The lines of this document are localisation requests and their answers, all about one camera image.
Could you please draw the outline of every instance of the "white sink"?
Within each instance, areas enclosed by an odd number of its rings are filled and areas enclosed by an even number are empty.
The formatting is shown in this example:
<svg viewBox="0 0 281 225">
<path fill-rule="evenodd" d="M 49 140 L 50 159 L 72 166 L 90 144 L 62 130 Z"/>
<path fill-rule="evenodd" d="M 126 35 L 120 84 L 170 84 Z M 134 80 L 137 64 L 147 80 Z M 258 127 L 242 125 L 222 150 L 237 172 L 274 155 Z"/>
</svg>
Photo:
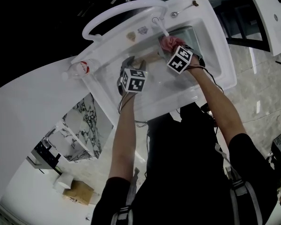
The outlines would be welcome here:
<svg viewBox="0 0 281 225">
<path fill-rule="evenodd" d="M 172 18 L 170 13 L 189 6 L 193 0 L 169 0 L 169 10 L 164 17 L 164 26 L 168 32 L 174 29 L 191 26 L 196 34 L 200 53 L 203 55 L 206 68 L 213 74 L 217 83 L 225 90 L 236 85 L 236 75 L 228 44 L 220 23 L 208 0 L 196 0 L 198 7 L 190 7 Z M 94 98 L 111 120 L 118 123 L 118 104 L 121 96 L 116 81 L 122 61 L 130 56 L 142 56 L 159 49 L 158 37 L 161 30 L 151 26 L 152 14 L 159 14 L 160 8 L 149 8 L 121 23 L 103 35 L 100 46 L 92 44 L 72 62 L 96 59 L 102 66 L 83 78 Z M 146 34 L 138 29 L 146 26 Z M 134 31 L 135 41 L 126 35 Z M 165 60 L 147 64 L 148 80 L 144 91 L 135 98 L 135 119 L 147 121 L 163 115 L 202 96 L 201 89 L 194 78 L 187 72 L 176 75 L 166 67 Z"/>
</svg>

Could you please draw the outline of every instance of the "black t-shirt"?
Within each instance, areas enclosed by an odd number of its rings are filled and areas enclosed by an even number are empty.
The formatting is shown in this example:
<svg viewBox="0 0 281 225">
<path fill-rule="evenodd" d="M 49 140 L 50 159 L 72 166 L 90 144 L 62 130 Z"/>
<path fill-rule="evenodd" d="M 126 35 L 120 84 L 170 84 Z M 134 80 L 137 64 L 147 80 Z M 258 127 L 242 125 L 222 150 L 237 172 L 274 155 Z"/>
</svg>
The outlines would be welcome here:
<svg viewBox="0 0 281 225">
<path fill-rule="evenodd" d="M 253 186 L 265 224 L 277 203 L 272 168 L 246 134 L 231 140 L 229 154 L 232 166 Z M 132 203 L 133 224 L 233 224 L 230 183 L 223 170 L 199 154 L 175 163 L 169 158 L 170 165 L 140 187 Z M 92 225 L 111 224 L 113 214 L 126 204 L 129 187 L 122 178 L 107 180 Z M 241 224 L 256 224 L 251 200 L 239 200 L 238 210 Z"/>
</svg>

